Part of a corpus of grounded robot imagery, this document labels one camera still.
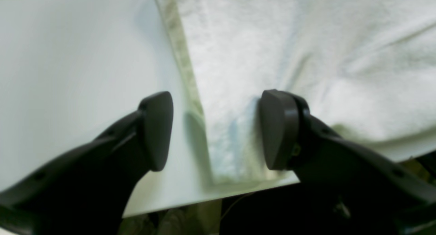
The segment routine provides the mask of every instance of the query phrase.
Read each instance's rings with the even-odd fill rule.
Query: white sheet
[[[264,89],[393,160],[436,148],[436,0],[159,1],[216,183],[280,176],[263,160]]]

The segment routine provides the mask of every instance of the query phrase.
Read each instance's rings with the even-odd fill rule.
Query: white cloth
[[[436,148],[436,0],[176,0],[178,17],[159,1],[170,36],[174,18],[183,26],[182,73],[217,183],[276,177],[257,126],[264,89],[304,97],[344,138],[391,159]]]

